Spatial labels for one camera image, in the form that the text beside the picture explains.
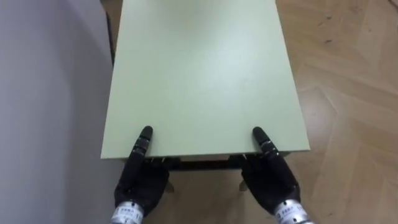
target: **light green tabletop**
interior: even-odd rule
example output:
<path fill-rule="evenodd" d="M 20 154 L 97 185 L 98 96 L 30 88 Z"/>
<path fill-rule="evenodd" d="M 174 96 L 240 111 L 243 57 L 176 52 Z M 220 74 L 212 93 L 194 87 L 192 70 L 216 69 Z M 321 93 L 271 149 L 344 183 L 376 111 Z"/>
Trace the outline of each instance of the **light green tabletop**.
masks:
<path fill-rule="evenodd" d="M 102 158 L 308 150 L 274 0 L 124 0 Z"/>

